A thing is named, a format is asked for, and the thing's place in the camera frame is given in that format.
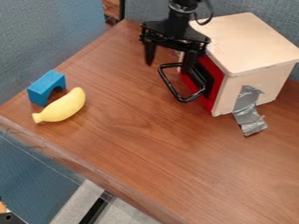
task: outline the silver tape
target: silver tape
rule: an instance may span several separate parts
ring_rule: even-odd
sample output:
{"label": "silver tape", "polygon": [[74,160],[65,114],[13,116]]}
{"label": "silver tape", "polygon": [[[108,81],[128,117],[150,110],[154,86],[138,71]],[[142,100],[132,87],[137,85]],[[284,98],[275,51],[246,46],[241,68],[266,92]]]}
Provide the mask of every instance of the silver tape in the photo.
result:
{"label": "silver tape", "polygon": [[256,102],[260,94],[264,93],[255,87],[243,86],[234,105],[233,117],[241,126],[245,136],[268,127],[264,116],[259,115],[256,110]]}

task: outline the red panel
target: red panel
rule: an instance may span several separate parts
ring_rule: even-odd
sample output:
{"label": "red panel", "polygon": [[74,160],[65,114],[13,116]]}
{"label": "red panel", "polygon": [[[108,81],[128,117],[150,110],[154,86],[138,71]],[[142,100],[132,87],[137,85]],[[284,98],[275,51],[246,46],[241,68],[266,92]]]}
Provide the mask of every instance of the red panel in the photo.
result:
{"label": "red panel", "polygon": [[[221,83],[224,78],[224,74],[222,71],[211,61],[211,59],[207,56],[204,57],[198,57],[198,63],[203,65],[205,69],[211,74],[211,76],[214,77],[214,85],[212,87],[212,91],[209,95],[209,98],[205,98],[204,96],[201,96],[198,98],[200,103],[205,107],[205,109],[212,113],[212,108],[214,106],[214,103],[216,101],[219,89],[221,87]],[[188,86],[188,88],[193,92],[196,93],[198,91],[198,87],[192,82],[192,80],[189,78],[188,75],[182,74],[182,79]]]}

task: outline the black handle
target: black handle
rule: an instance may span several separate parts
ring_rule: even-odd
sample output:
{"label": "black handle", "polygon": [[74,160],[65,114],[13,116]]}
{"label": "black handle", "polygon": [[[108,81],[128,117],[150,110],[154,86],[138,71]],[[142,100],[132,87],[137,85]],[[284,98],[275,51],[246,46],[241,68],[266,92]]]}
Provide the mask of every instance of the black handle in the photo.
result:
{"label": "black handle", "polygon": [[168,89],[172,92],[172,94],[176,97],[176,99],[180,102],[183,103],[187,103],[187,102],[192,102],[196,99],[198,99],[201,95],[204,94],[205,92],[205,79],[200,77],[198,80],[200,81],[200,89],[198,92],[196,92],[195,94],[192,94],[189,97],[184,98],[183,96],[181,96],[177,90],[172,86],[170,80],[167,78],[167,76],[164,73],[164,69],[165,68],[170,68],[170,67],[181,67],[183,65],[183,63],[167,63],[167,64],[162,64],[159,69],[158,72],[161,76],[161,78],[163,79],[164,83],[166,84],[166,86],[168,87]]}

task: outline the box lid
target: box lid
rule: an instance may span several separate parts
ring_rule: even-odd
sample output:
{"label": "box lid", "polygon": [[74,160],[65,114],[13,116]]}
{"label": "box lid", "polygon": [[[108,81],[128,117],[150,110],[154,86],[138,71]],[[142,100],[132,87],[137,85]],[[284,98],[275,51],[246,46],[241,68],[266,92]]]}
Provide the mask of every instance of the box lid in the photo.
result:
{"label": "box lid", "polygon": [[250,12],[215,17],[204,26],[195,21],[190,25],[211,38],[207,54],[230,76],[299,61],[298,47]]}

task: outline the wooden box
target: wooden box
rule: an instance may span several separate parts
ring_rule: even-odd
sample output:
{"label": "wooden box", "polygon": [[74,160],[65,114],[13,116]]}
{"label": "wooden box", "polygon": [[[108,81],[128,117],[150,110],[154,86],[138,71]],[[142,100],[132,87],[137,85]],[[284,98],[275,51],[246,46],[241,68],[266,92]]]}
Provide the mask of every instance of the wooden box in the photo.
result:
{"label": "wooden box", "polygon": [[298,48],[253,13],[215,17],[205,26],[190,24],[212,39],[207,55],[224,74],[213,116],[233,111],[243,85],[265,92],[258,104],[275,100],[299,61]]}

